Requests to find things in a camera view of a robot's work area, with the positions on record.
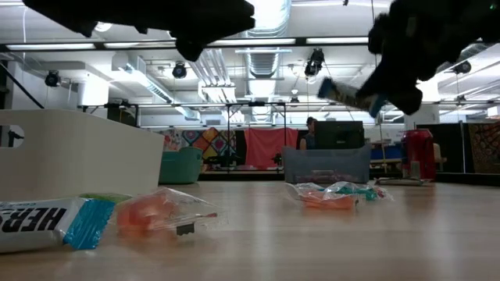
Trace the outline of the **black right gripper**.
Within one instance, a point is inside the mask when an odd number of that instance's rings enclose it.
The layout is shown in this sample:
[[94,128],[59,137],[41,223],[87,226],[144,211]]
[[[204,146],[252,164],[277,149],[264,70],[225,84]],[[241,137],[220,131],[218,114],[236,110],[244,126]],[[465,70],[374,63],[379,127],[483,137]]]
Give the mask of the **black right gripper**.
[[369,32],[369,52],[381,56],[380,64],[355,96],[386,95],[405,115],[413,115],[423,100],[417,82],[432,78],[480,36],[483,12],[480,0],[393,1]]

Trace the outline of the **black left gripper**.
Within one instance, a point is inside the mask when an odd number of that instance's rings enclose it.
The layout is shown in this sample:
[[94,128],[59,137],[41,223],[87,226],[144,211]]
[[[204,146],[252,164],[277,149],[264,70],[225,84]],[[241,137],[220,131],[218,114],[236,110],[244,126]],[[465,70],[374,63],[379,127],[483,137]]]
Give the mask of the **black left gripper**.
[[186,1],[186,10],[168,18],[170,36],[188,61],[209,44],[255,27],[255,6],[245,0]]

